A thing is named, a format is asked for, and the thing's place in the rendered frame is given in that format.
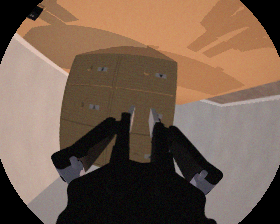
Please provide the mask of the small tan wooden chest of drawers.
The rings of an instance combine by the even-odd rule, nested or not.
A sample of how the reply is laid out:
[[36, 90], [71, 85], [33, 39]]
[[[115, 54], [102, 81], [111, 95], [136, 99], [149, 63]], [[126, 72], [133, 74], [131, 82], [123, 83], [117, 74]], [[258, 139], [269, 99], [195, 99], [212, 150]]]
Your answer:
[[[90, 56], [90, 55], [119, 55], [119, 60], [118, 60], [118, 64], [117, 64], [117, 67], [116, 67], [116, 72], [115, 72], [115, 76], [114, 76], [112, 88], [107, 88], [107, 87], [95, 87], [95, 86], [80, 86], [80, 85], [69, 85], [69, 84], [68, 84], [68, 80], [69, 80], [69, 77], [70, 77], [70, 74], [71, 74], [71, 71], [72, 71], [74, 62], [75, 62], [75, 60], [76, 60], [76, 57], [78, 57], [78, 56]], [[133, 90], [125, 90], [125, 89], [116, 89], [116, 88], [115, 88], [115, 84], [116, 84], [117, 75], [118, 75], [119, 66], [120, 66], [120, 62], [121, 62], [122, 56], [143, 57], [143, 58], [150, 58], [150, 59], [156, 59], [156, 60], [161, 60], [161, 61], [166, 61], [166, 62], [175, 63], [175, 79], [174, 79], [174, 94], [173, 94], [173, 96], [171, 97], [171, 96], [160, 95], [160, 94], [154, 94], [154, 93], [147, 93], [147, 92], [140, 92], [140, 91], [133, 91]], [[165, 60], [165, 59], [160, 59], [160, 58], [154, 58], [154, 57], [148, 57], [148, 56], [141, 56], [141, 55], [131, 55], [131, 54], [102, 53], [102, 54], [84, 54], [84, 55], [76, 55], [75, 58], [74, 58], [74, 61], [73, 61], [73, 63], [72, 63], [72, 66], [71, 66], [71, 69], [70, 69], [68, 78], [67, 78], [67, 82], [66, 82], [66, 86], [65, 86], [65, 90], [64, 90], [64, 95], [63, 95], [63, 100], [62, 100], [61, 114], [60, 114], [60, 128], [59, 128], [60, 150], [61, 150], [61, 121], [62, 121], [62, 122], [66, 122], [66, 123], [70, 123], [70, 124], [73, 124], [73, 125], [85, 127], [85, 128], [90, 128], [90, 129], [93, 129], [94, 127], [96, 127], [96, 126], [87, 125], [87, 124], [82, 124], [82, 123], [78, 123], [78, 122], [75, 122], [75, 121], [71, 121], [71, 120], [67, 120], [67, 119], [63, 119], [63, 118], [62, 118], [63, 104], [64, 104], [64, 98], [65, 98], [65, 93], [66, 93], [66, 88], [67, 88], [67, 87], [80, 87], [80, 88], [93, 88], [93, 89], [111, 90], [111, 95], [110, 95], [110, 101], [109, 101], [109, 107], [108, 107], [107, 118], [110, 117], [111, 106], [112, 106], [112, 100], [113, 100], [114, 91], [138, 93], [138, 94], [145, 94], [145, 95], [152, 95], [152, 96], [158, 96], [158, 97], [164, 97], [164, 98], [173, 99], [172, 114], [171, 114], [171, 122], [170, 122], [170, 126], [173, 126], [174, 112], [175, 112], [175, 103], [176, 103], [176, 91], [177, 91], [177, 62], [169, 61], [169, 60]], [[131, 133], [131, 132], [130, 132], [130, 136], [152, 139], [152, 138], [150, 137], [150, 135], [146, 135], [146, 134], [138, 134], [138, 133]], [[94, 166], [102, 167], [102, 166], [104, 166], [104, 165], [106, 164], [106, 152], [107, 152], [107, 147], [106, 147], [106, 149], [104, 149], [103, 165], [97, 164], [97, 163], [93, 163]]]

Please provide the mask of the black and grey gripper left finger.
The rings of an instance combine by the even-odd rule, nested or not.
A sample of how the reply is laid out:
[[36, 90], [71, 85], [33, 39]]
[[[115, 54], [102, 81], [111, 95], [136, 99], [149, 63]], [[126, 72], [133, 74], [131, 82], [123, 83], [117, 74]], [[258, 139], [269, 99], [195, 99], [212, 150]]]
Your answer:
[[121, 114], [121, 121], [116, 121], [112, 117], [106, 118], [72, 146], [53, 153], [51, 160], [62, 180], [69, 184], [72, 180], [85, 175], [117, 135], [105, 175], [105, 188], [112, 197], [126, 196], [130, 184], [129, 137], [134, 112], [135, 106], [131, 105], [128, 113]]

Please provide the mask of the brown drawer front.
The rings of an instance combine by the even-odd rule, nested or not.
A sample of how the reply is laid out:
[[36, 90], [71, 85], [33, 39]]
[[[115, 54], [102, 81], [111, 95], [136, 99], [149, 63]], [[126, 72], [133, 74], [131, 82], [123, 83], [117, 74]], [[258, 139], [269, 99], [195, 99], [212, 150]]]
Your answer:
[[[61, 121], [61, 150], [73, 145], [76, 140], [82, 138], [91, 129]], [[103, 165], [104, 151], [97, 158], [95, 163]]]
[[173, 96], [174, 79], [175, 63], [122, 56], [115, 88]]
[[112, 88], [118, 60], [119, 55], [78, 56], [68, 84]]
[[62, 118], [97, 126], [107, 118], [111, 90], [67, 87]]
[[121, 113], [128, 112], [131, 105], [135, 105], [134, 119], [131, 128], [132, 133], [150, 135], [148, 120], [151, 108], [155, 108], [161, 123], [163, 123], [165, 127], [169, 128], [173, 99], [138, 93], [114, 91], [110, 117], [115, 118], [116, 121], [121, 121]]
[[[129, 160], [134, 160], [140, 163], [148, 163], [150, 162], [150, 155], [151, 155], [151, 140], [149, 138], [141, 138], [141, 137], [134, 137], [130, 136], [130, 152], [129, 152]], [[111, 140], [110, 144], [107, 145], [107, 152], [106, 152], [106, 164], [109, 163], [112, 147], [115, 145], [116, 135]]]

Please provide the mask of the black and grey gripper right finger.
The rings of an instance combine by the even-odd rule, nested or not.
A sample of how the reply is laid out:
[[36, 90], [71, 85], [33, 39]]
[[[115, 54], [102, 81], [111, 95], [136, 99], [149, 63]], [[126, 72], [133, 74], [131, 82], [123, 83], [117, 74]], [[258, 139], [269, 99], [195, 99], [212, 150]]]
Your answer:
[[155, 162], [154, 195], [168, 201], [180, 190], [174, 160], [183, 177], [207, 195], [223, 178], [223, 173], [210, 164], [176, 126], [167, 128], [159, 120], [155, 108], [151, 108], [150, 162]]

